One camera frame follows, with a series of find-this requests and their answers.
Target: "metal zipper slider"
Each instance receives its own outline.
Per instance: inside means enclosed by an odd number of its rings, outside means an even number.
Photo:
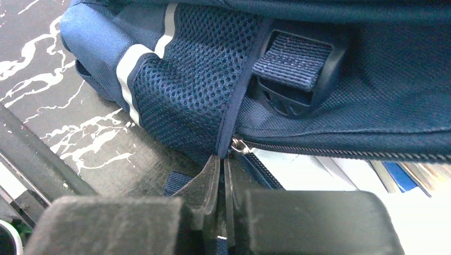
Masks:
[[[230,147],[232,148],[232,150],[243,155],[252,153],[255,150],[255,148],[249,148],[242,139],[235,137],[232,138],[232,144],[230,145]]]

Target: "blue book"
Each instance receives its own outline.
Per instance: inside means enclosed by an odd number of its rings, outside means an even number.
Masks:
[[[388,173],[395,180],[402,193],[417,187],[416,183],[404,172],[404,170],[396,163],[382,162]]]

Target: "zipper teeth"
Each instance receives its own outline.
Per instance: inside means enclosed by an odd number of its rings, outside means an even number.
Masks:
[[[265,179],[270,179],[271,184],[274,185],[273,189],[284,190],[282,184],[271,174],[271,172],[263,165],[263,163],[255,156],[253,153],[249,153],[246,156],[251,158],[251,160],[258,165],[260,173],[264,175]]]
[[[373,157],[373,158],[390,158],[396,161],[411,161],[411,160],[427,160],[427,161],[441,161],[451,162],[451,155],[441,154],[409,154],[409,153],[395,153],[395,152],[369,152],[369,151],[353,151],[353,150],[328,150],[328,149],[313,149],[305,147],[294,146],[280,146],[261,144],[257,142],[244,141],[246,144],[252,145],[256,148],[270,149],[279,152],[286,153],[299,153],[305,152],[307,154],[323,154],[332,156],[345,156],[345,157]]]

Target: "black marble surface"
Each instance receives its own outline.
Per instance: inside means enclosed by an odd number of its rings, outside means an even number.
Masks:
[[[0,102],[104,196],[160,195],[171,171],[199,172],[77,75],[59,35],[69,4],[0,0]]]

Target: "plastic buckle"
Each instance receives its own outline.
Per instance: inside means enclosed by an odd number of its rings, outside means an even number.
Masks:
[[[271,108],[284,117],[300,118],[317,109],[337,86],[340,66],[349,44],[347,33],[334,25],[284,20],[274,20],[269,31],[261,57],[270,49],[274,38],[280,33],[302,37],[332,47],[311,92],[257,77],[257,87],[262,90]]]

